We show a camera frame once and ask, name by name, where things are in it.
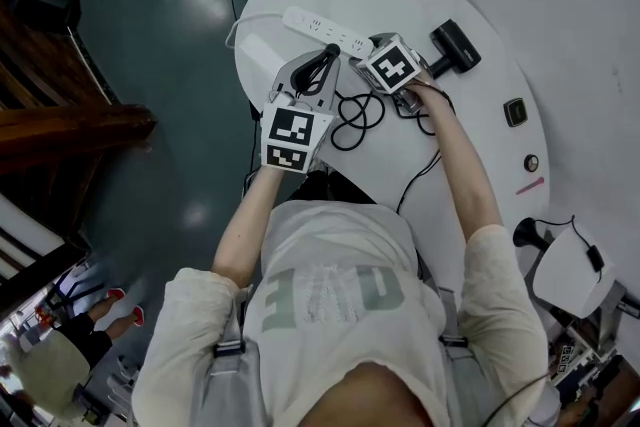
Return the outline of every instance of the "reflective floor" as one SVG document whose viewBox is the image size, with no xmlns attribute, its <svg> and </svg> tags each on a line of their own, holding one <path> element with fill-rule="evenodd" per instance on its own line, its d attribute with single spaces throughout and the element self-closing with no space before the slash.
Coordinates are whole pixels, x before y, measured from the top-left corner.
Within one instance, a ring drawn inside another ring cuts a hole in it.
<svg viewBox="0 0 640 427">
<path fill-rule="evenodd" d="M 235 0 L 238 14 L 245 1 Z M 118 354 L 144 358 L 166 281 L 184 266 L 210 267 L 240 200 L 253 122 L 224 46 L 230 0 L 81 4 L 80 36 L 110 87 L 121 102 L 144 104 L 159 120 L 151 151 L 114 158 L 84 225 L 96 262 L 90 273 L 129 290 L 102 324 L 136 302 L 147 315 L 94 372 L 88 389 L 108 403 L 106 377 L 117 371 Z"/>
</svg>

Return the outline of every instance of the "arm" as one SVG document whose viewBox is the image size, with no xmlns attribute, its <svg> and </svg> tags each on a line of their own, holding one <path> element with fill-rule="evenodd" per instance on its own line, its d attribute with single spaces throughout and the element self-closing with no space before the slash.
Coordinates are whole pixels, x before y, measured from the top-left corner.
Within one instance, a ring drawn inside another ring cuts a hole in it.
<svg viewBox="0 0 640 427">
<path fill-rule="evenodd" d="M 182 269 L 165 299 L 133 392 L 142 427 L 189 425 L 197 369 L 213 361 L 238 290 L 260 254 L 283 172 L 262 168 L 227 226 L 211 272 Z"/>
<path fill-rule="evenodd" d="M 433 79 L 425 77 L 426 83 Z M 412 86 L 429 111 L 467 248 L 459 311 L 460 332 L 478 361 L 510 396 L 547 372 L 547 339 L 524 283 L 511 235 L 493 189 L 464 128 L 446 99 Z M 534 408 L 544 380 L 515 397 L 500 413 L 521 425 Z"/>
<path fill-rule="evenodd" d="M 263 167 L 220 239 L 212 272 L 239 288 L 249 284 L 284 171 Z"/>
<path fill-rule="evenodd" d="M 433 83 L 430 77 L 424 78 Z M 502 224 L 487 172 L 447 100 L 429 87 L 411 89 L 429 112 L 465 240 L 483 226 Z"/>
</svg>

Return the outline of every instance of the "man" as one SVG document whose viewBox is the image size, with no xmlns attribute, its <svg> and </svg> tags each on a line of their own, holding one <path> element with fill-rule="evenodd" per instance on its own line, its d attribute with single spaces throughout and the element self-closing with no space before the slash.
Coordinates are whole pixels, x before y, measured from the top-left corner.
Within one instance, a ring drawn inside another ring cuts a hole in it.
<svg viewBox="0 0 640 427">
<path fill-rule="evenodd" d="M 467 241 L 460 331 L 504 396 L 516 394 L 491 425 L 521 425 L 544 385 L 545 333 L 469 138 L 426 72 L 411 88 L 431 116 Z M 259 171 L 211 272 L 183 269 L 167 284 L 134 391 L 140 425 L 192 424 L 195 369 L 212 360 L 261 251 L 264 278 L 244 335 L 259 347 L 272 425 L 449 425 L 443 304 L 416 278 L 408 224 L 386 207 L 361 204 L 370 200 L 353 185 L 345 192 L 346 179 L 335 173 L 326 180 L 337 186 L 336 199 L 360 204 L 304 201 L 318 190 L 312 173 L 292 201 L 271 211 L 282 174 Z"/>
<path fill-rule="evenodd" d="M 114 320 L 105 331 L 94 331 L 95 323 L 107 315 L 111 307 L 124 297 L 120 288 L 109 290 L 108 297 L 87 312 L 73 317 L 25 353 L 15 339 L 5 339 L 7 371 L 15 373 L 22 383 L 21 400 L 29 406 L 38 405 L 61 420 L 84 415 L 86 408 L 74 401 L 76 388 L 89 378 L 90 371 L 109 351 L 113 340 L 132 325 L 144 324 L 140 306 Z"/>
</svg>

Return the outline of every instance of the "power outlet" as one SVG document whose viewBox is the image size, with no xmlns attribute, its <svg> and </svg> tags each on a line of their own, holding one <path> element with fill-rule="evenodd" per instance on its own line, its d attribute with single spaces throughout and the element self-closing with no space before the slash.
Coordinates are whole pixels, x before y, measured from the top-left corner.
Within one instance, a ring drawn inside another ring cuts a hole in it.
<svg viewBox="0 0 640 427">
<path fill-rule="evenodd" d="M 368 57 L 373 51 L 373 42 L 369 38 L 296 6 L 289 6 L 286 9 L 282 16 L 282 23 L 326 45 L 335 43 L 340 47 L 341 52 L 358 59 Z"/>
</svg>

